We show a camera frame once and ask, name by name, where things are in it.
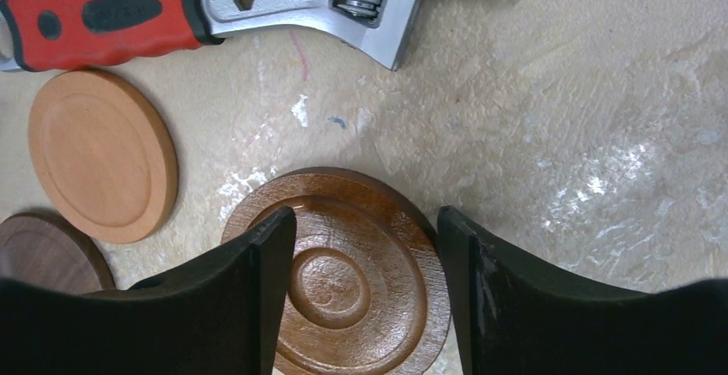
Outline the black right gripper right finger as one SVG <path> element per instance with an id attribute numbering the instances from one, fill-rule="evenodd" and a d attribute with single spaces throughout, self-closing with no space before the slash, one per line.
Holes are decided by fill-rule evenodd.
<path id="1" fill-rule="evenodd" d="M 727 282 L 642 293 L 585 278 L 445 206 L 436 247 L 467 374 L 724 374 Z"/>

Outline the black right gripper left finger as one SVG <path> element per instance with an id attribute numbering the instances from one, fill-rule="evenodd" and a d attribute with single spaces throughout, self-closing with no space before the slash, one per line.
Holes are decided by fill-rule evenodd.
<path id="1" fill-rule="evenodd" d="M 269 374 L 297 222 L 240 236 L 125 290 L 65 294 L 1 281 L 4 374 Z"/>

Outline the glossy brown ringed coaster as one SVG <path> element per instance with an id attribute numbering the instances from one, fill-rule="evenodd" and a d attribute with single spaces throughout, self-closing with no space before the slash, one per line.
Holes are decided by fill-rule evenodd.
<path id="1" fill-rule="evenodd" d="M 224 240 L 282 206 L 297 229 L 275 368 L 284 374 L 422 374 L 450 327 L 436 232 L 406 197 L 363 173 L 310 167 L 260 185 Z"/>

